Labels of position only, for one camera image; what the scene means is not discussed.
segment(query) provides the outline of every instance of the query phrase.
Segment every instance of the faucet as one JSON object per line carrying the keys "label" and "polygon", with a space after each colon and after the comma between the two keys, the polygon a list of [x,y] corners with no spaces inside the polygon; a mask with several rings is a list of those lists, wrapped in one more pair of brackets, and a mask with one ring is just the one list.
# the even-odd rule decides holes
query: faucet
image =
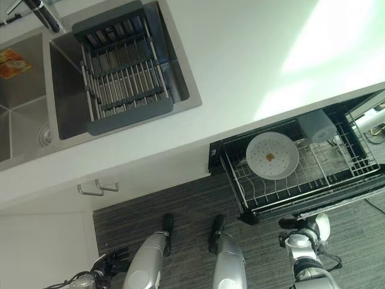
{"label": "faucet", "polygon": [[7,15],[11,14],[12,11],[22,2],[24,2],[33,13],[35,13],[42,24],[52,33],[58,33],[63,29],[58,18],[52,14],[42,0],[16,0],[6,9],[5,13]]}

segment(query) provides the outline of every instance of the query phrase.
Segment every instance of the orange package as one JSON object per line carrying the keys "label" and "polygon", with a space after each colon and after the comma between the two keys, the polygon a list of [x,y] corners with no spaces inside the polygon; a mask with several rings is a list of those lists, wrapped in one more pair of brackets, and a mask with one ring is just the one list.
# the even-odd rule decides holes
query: orange package
{"label": "orange package", "polygon": [[6,49],[0,52],[0,76],[9,79],[14,77],[32,66],[24,60],[21,55],[12,49]]}

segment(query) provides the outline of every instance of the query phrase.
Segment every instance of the cabinet handle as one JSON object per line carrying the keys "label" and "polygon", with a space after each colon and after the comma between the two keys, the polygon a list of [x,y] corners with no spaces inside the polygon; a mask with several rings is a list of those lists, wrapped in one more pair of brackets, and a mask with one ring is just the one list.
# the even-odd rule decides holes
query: cabinet handle
{"label": "cabinet handle", "polygon": [[99,183],[99,179],[95,179],[95,184],[96,184],[96,187],[101,190],[101,191],[119,191],[119,183],[116,182],[115,183],[115,188],[106,188],[106,187],[102,187]]}
{"label": "cabinet handle", "polygon": [[102,187],[100,185],[99,179],[95,179],[95,185],[100,190],[100,193],[94,193],[91,191],[83,191],[81,184],[78,184],[78,192],[79,192],[79,194],[85,194],[87,196],[99,196],[99,197],[101,197],[101,196],[104,196],[105,191],[119,191],[119,183],[118,182],[115,183],[115,188],[106,188],[106,187]]}

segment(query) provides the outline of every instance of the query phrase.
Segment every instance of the kitchen sink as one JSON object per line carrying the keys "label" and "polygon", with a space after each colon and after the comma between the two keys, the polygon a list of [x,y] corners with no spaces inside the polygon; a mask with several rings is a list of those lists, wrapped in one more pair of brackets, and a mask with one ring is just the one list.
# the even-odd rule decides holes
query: kitchen sink
{"label": "kitchen sink", "polygon": [[[159,12],[156,21],[152,20],[154,10],[149,4],[144,6],[149,11],[153,41],[162,43],[163,50],[157,52],[173,100],[172,111],[96,136],[89,134],[87,124],[91,117],[82,75],[81,45],[70,29],[53,35],[40,28],[1,47],[1,51],[11,48],[20,54],[32,68],[10,79],[0,79],[0,170],[202,104],[167,4],[151,4]],[[99,13],[106,11],[103,5]],[[62,21],[72,27],[97,14],[95,9]]]}
{"label": "kitchen sink", "polygon": [[51,143],[42,35],[8,48],[23,56],[32,68],[10,79],[0,79],[0,161],[35,152]]}
{"label": "kitchen sink", "polygon": [[[168,88],[168,94],[171,95],[172,103],[175,106],[178,103],[183,103],[187,101],[190,97],[190,93],[186,86],[185,78],[183,77],[182,69],[180,68],[180,64],[176,56],[174,46],[171,42],[167,26],[165,25],[164,19],[161,14],[159,17],[159,10],[157,4],[155,2],[152,2],[144,5],[143,7],[147,11],[149,28],[153,31],[152,39],[155,43],[156,53],[158,55],[162,74],[164,76],[166,86]],[[84,62],[82,46],[79,43],[78,38],[76,38],[75,36],[76,35],[74,33],[70,32],[53,39],[49,44],[52,66],[52,82],[55,97],[55,110],[60,140],[66,140],[68,138],[86,133],[87,123],[91,121],[90,109],[88,107],[87,102],[87,93],[84,88],[84,78],[81,66],[81,63]],[[120,43],[124,41],[129,40],[122,38],[120,40]],[[99,66],[101,68],[112,65],[112,70],[116,71],[110,75],[111,80],[109,76],[102,76],[101,78],[96,78],[94,80],[95,83],[98,83],[99,85],[99,93],[101,95],[103,93],[106,93],[106,95],[102,95],[102,99],[108,99],[111,97],[111,95],[107,95],[108,89],[112,89],[112,91],[114,92],[114,88],[119,88],[119,85],[121,85],[120,88],[124,91],[124,88],[122,88],[124,87],[122,85],[123,82],[125,83],[125,85],[127,83],[126,87],[129,87],[129,82],[131,82],[132,86],[134,87],[134,78],[137,79],[137,81],[142,79],[141,81],[143,82],[143,87],[145,86],[145,81],[147,81],[147,78],[146,76],[144,76],[144,72],[140,72],[140,69],[138,69],[139,65],[132,65],[131,68],[133,67],[133,70],[130,70],[129,66],[128,69],[124,70],[121,69],[117,64],[117,57],[119,58],[119,56],[115,55],[115,49],[109,51],[109,55],[109,57],[111,57],[112,64],[108,64],[106,62],[106,59],[104,58],[105,54],[100,56],[101,62],[99,63],[99,65],[93,64],[95,65],[95,70],[98,69]],[[120,97],[128,99],[129,94],[126,95],[123,92],[123,95],[121,95]],[[91,108],[91,111],[93,112],[93,114],[96,114],[94,107]],[[173,111],[169,114],[178,111],[178,109],[173,109]],[[107,116],[112,116],[113,113],[112,110],[108,110],[105,112],[105,114]],[[143,121],[130,123],[130,125],[138,125],[139,123],[143,123]]]}

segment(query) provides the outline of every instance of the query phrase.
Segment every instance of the gray carpet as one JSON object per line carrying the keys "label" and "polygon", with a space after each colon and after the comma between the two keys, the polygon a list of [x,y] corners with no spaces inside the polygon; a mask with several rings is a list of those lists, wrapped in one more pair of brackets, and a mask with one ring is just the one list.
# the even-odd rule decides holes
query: gray carpet
{"label": "gray carpet", "polygon": [[[371,201],[385,210],[384,194]],[[164,259],[163,289],[211,287],[215,256],[207,251],[213,218],[227,216],[246,260],[248,288],[289,288],[293,275],[286,251],[278,244],[277,220],[249,226],[237,220],[238,208],[225,175],[193,181],[94,212],[99,253],[129,246],[131,256],[160,229],[161,216],[174,215],[171,256]],[[329,212],[330,248],[343,259],[333,272],[341,288],[385,288],[385,215],[364,201]],[[125,275],[114,278],[121,289]]]}

